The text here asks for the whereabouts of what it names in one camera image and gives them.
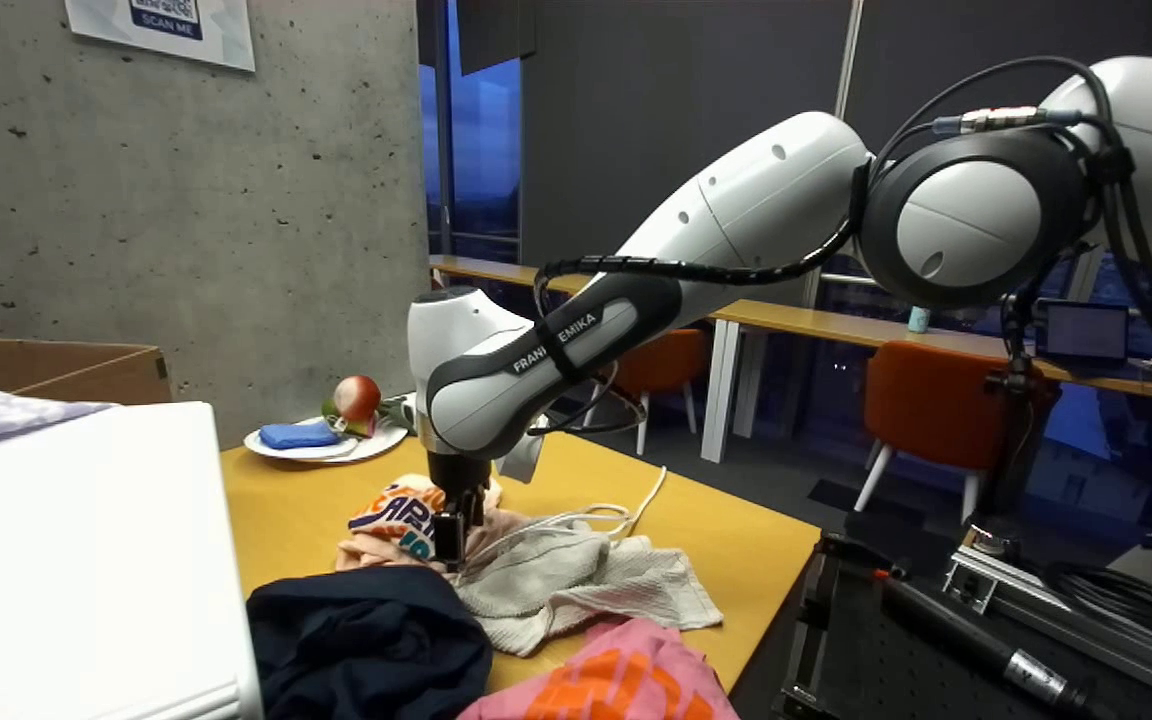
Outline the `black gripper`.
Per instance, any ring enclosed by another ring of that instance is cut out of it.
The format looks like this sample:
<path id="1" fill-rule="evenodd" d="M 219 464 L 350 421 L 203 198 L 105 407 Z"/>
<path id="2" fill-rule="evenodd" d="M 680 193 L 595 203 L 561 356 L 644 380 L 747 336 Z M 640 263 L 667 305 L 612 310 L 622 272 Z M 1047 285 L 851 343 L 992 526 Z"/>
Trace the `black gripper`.
<path id="1" fill-rule="evenodd" d="M 435 560 L 455 570 L 460 549 L 464 549 L 460 519 L 464 526 L 485 519 L 489 462 L 485 455 L 434 453 L 429 455 L 429 480 L 446 492 L 446 514 L 449 514 L 449 517 L 435 517 L 435 527 L 434 527 Z"/>

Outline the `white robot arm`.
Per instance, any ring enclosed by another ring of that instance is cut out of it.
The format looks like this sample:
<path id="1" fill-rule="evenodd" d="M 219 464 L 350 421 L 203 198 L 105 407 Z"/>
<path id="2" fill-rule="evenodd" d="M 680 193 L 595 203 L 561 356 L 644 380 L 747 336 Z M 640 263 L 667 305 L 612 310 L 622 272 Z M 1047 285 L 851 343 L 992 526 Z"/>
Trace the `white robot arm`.
<path id="1" fill-rule="evenodd" d="M 840 248 L 909 305 L 974 310 L 1102 236 L 1152 323 L 1152 55 L 1055 68 L 1038 106 L 955 113 L 931 95 L 879 150 L 832 113 L 798 113 L 688 175 L 617 254 L 547 263 L 577 293 L 530 317 L 470 288 L 411 299 L 415 440 L 446 492 L 434 551 L 464 556 L 489 470 L 561 394 Z"/>

